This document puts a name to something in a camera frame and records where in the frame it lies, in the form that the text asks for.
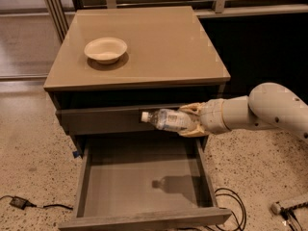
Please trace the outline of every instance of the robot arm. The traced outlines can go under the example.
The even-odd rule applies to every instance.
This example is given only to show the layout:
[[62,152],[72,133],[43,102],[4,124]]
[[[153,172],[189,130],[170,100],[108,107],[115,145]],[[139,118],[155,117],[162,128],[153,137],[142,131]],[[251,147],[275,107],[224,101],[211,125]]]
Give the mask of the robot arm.
[[[308,143],[308,106],[278,84],[261,84],[249,96],[212,99],[191,106],[193,112],[199,114],[200,123],[207,133],[281,128]],[[181,107],[181,110],[189,108],[190,105]]]

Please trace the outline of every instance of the drawer front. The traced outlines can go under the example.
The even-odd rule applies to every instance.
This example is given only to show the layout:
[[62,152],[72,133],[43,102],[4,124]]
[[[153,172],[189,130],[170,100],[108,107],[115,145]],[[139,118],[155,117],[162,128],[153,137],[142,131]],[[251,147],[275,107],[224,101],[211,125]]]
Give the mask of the drawer front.
[[57,111],[56,115],[68,135],[91,135],[154,130],[141,122],[142,111],[177,109],[182,104],[144,105]]
[[60,230],[166,230],[222,224],[197,139],[164,131],[89,136],[73,219]]

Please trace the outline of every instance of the floor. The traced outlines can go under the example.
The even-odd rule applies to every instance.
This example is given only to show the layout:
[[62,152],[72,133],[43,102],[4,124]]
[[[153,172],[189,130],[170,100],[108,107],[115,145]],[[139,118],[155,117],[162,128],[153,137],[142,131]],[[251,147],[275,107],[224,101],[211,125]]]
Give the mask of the floor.
[[[44,16],[0,17],[0,46],[2,76],[46,73],[60,47]],[[42,85],[0,82],[0,197],[18,195],[39,206],[73,206],[82,160],[73,157],[74,145]],[[241,197],[247,212],[245,230],[291,230],[270,206],[308,193],[306,143],[280,130],[238,130],[211,135],[203,156],[214,189],[229,188]],[[58,230],[59,223],[71,219],[71,211],[63,208],[19,210],[10,201],[0,200],[0,230]],[[218,205],[241,218],[232,198],[218,196]],[[302,230],[308,230],[308,209],[295,214]],[[234,219],[221,227],[233,229]]]

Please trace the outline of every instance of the clear bottle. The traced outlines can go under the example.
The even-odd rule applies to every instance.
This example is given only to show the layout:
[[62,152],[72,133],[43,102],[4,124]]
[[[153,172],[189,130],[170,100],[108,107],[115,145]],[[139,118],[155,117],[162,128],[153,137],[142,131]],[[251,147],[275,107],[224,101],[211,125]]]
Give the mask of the clear bottle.
[[141,121],[149,122],[159,130],[189,132],[197,127],[198,117],[181,111],[161,109],[155,112],[142,112]]

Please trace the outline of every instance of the cabinet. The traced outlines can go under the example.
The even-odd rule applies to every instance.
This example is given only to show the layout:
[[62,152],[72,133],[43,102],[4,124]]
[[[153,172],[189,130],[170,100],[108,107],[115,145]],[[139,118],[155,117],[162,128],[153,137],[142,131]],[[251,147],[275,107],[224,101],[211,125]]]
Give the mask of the cabinet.
[[[112,65],[86,58],[94,39],[128,44]],[[44,88],[83,166],[61,230],[148,230],[224,223],[199,139],[156,131],[142,111],[206,101],[230,75],[190,7],[76,13]]]

